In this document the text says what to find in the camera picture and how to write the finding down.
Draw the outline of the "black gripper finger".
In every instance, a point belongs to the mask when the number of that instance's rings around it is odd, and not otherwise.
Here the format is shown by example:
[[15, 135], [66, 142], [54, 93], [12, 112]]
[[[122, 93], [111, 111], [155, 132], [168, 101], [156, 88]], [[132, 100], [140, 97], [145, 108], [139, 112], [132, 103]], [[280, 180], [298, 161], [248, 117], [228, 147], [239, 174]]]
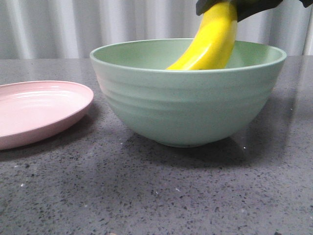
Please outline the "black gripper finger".
[[238, 22], [265, 10], [277, 7], [282, 0], [236, 0]]
[[196, 15], [200, 16], [215, 4], [222, 2], [222, 0], [198, 0], [196, 2]]

